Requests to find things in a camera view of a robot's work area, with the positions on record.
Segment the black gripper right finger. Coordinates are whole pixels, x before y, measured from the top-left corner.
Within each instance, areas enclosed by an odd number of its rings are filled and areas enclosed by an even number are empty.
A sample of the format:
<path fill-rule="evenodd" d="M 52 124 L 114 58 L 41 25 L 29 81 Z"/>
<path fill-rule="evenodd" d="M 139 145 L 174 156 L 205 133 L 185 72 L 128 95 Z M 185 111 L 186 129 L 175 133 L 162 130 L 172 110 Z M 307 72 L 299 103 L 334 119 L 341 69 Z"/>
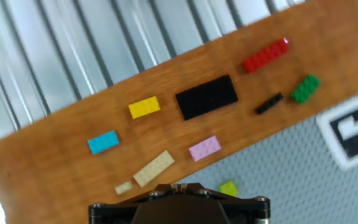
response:
<path fill-rule="evenodd" d="M 270 199 L 265 196 L 258 195 L 254 198 L 241 199 L 204 188 L 200 183 L 186 184 L 185 194 L 217 202 L 225 213 L 243 213 L 247 223 L 271 224 Z"/>

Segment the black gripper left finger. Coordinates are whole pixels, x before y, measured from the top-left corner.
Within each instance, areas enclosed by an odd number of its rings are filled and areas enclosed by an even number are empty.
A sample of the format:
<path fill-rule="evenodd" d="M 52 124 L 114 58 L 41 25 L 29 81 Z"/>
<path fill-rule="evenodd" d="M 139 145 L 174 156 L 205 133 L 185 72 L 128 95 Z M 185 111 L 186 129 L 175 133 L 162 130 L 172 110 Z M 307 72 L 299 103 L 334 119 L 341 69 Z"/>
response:
<path fill-rule="evenodd" d="M 178 184 L 158 184 L 156 188 L 118 203 L 96 202 L 88 207 L 88 223 L 114 223 L 114 217 L 133 215 L 138 207 L 152 200 L 179 193 Z"/>

